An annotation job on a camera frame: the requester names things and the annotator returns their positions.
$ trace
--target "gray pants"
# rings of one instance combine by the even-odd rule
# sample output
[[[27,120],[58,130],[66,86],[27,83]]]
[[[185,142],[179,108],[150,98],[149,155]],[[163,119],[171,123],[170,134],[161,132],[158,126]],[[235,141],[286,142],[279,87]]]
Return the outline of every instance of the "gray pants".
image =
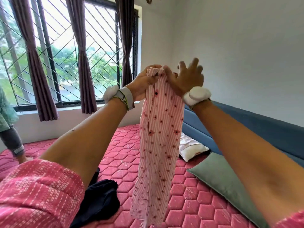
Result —
[[[24,154],[21,138],[13,126],[10,126],[8,130],[0,132],[0,138],[14,157],[20,157]]]

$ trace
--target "hand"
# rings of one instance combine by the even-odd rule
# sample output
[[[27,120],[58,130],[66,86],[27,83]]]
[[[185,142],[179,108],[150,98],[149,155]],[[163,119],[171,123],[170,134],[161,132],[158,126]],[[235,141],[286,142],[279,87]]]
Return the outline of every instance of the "hand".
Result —
[[[168,66],[164,66],[164,70],[168,77],[168,82],[176,95],[183,97],[195,86],[203,86],[204,76],[202,74],[203,67],[197,66],[199,60],[194,58],[188,68],[185,62],[181,61],[178,65],[179,74],[176,77]]]
[[[133,101],[140,101],[146,97],[146,89],[149,85],[155,84],[158,80],[158,76],[147,77],[147,70],[149,68],[162,68],[162,65],[150,65],[145,68],[137,77],[126,87],[131,91]]]

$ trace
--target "curtain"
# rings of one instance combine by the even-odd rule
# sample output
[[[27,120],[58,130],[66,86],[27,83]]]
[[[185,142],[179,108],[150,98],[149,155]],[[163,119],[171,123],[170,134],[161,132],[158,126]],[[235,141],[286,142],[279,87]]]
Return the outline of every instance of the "curtain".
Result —
[[[122,87],[132,82],[130,53],[132,47],[134,0],[115,0],[123,46],[123,76]]]
[[[67,10],[78,45],[78,73],[82,113],[97,111],[95,91],[86,53],[85,0],[66,0]]]
[[[10,0],[14,17],[25,41],[27,61],[40,121],[58,119],[55,103],[36,50],[33,21],[28,0]]]

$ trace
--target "forearm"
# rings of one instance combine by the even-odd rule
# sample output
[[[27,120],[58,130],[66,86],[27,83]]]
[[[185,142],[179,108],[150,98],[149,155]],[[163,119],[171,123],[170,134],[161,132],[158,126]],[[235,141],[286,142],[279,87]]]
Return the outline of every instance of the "forearm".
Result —
[[[120,99],[113,98],[61,136],[40,158],[78,173],[87,187],[126,113],[126,105]]]
[[[193,110],[270,225],[304,208],[301,166],[211,102]]]

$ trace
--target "hexagon pattern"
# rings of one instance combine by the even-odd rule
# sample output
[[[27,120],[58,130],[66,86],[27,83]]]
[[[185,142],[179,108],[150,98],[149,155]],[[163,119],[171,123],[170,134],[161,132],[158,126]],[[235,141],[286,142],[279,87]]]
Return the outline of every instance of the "hexagon pattern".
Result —
[[[25,144],[27,156],[40,156],[55,140]],[[139,125],[118,128],[99,165],[98,180],[107,178],[118,183],[117,196],[121,207],[108,221],[93,222],[85,228],[142,227],[140,221],[129,214],[139,156]],[[177,160],[166,217],[159,228],[255,228],[226,199],[186,171],[205,158],[205,155],[200,155],[188,163],[182,159]],[[0,154],[0,180],[16,166],[17,161],[10,151],[3,151]]]

